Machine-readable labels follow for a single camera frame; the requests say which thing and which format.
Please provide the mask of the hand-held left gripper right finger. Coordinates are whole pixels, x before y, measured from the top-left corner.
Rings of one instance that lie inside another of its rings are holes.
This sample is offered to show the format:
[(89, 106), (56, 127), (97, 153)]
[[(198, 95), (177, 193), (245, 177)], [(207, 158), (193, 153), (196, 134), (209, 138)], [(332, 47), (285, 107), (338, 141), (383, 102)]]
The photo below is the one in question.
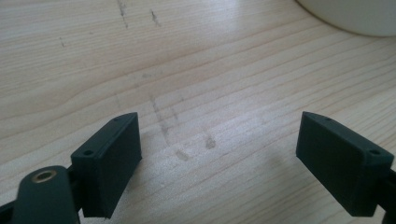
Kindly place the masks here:
[(341, 123), (304, 112), (296, 156), (353, 217), (394, 216), (394, 156)]

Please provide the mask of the white round bowl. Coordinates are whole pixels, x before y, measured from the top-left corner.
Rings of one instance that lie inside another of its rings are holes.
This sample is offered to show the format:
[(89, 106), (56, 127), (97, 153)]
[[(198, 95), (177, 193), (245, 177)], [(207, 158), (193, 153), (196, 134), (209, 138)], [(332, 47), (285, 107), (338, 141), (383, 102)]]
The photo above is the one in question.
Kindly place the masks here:
[(327, 23), (351, 33), (396, 36), (396, 0), (296, 0)]

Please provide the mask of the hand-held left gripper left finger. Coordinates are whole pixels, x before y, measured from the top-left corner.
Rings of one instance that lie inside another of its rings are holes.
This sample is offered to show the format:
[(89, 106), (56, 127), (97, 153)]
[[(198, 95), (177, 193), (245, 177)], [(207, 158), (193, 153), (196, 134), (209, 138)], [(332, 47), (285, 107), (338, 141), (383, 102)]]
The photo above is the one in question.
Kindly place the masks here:
[(111, 119), (71, 155), (85, 217), (111, 218), (142, 160), (138, 114)]

